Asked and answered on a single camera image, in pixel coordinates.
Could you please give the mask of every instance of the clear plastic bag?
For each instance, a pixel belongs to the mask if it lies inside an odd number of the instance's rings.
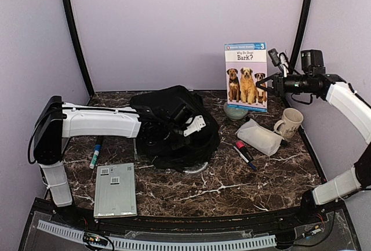
[[[261,127],[253,119],[237,130],[237,137],[268,156],[277,152],[283,139],[282,136]]]

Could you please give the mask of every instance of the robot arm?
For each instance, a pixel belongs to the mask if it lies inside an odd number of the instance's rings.
[[[201,115],[185,118],[186,127],[176,132],[184,137],[206,126]],[[136,138],[144,121],[166,122],[156,117],[148,107],[106,108],[64,103],[53,96],[39,117],[34,130],[34,158],[42,169],[57,207],[72,205],[72,195],[62,163],[62,138],[74,136],[122,136]]]
[[[284,66],[277,58],[277,51],[269,51],[275,66]],[[322,52],[305,50],[301,52],[302,69],[305,75],[274,74],[257,82],[257,87],[276,96],[285,93],[312,93],[336,107],[361,133],[368,148],[354,166],[323,185],[303,194],[301,208],[311,209],[329,203],[371,185],[371,107],[365,103],[350,84],[336,74],[326,74]],[[272,87],[261,84],[272,80]]]

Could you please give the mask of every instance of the brown dog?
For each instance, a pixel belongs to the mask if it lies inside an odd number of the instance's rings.
[[[230,101],[235,100],[236,102],[239,102],[239,100],[241,99],[241,92],[239,90],[237,70],[234,68],[230,68],[229,70],[227,70],[227,74],[230,76],[229,81],[230,91],[228,93]]]
[[[257,73],[254,75],[256,78],[256,82],[263,80],[265,78],[264,73]],[[256,102],[263,104],[267,101],[267,92],[265,90],[256,88]]]
[[[252,73],[253,71],[249,67],[241,68],[241,101],[243,103],[255,103],[256,87]]]

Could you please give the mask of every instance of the white mug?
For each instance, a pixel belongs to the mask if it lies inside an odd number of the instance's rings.
[[[274,131],[280,134],[285,140],[290,140],[297,132],[303,122],[304,116],[294,108],[286,108],[283,111],[282,119],[274,125]]]

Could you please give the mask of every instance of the marble countertop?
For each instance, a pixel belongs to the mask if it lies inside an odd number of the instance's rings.
[[[96,93],[91,106],[124,107],[139,92]],[[225,91],[198,92],[206,109],[220,125],[221,143],[209,167],[200,174],[154,168],[146,157],[134,158],[133,139],[105,137],[97,165],[133,162],[138,215],[163,217],[231,216],[299,206],[302,193],[321,183],[299,134],[287,147],[268,157],[252,147],[257,171],[238,156],[232,145],[244,120],[233,122],[223,111]],[[250,112],[263,127],[272,129],[284,104],[270,96],[268,113]],[[89,168],[96,138],[71,139],[64,163],[77,206],[93,209],[96,168]]]

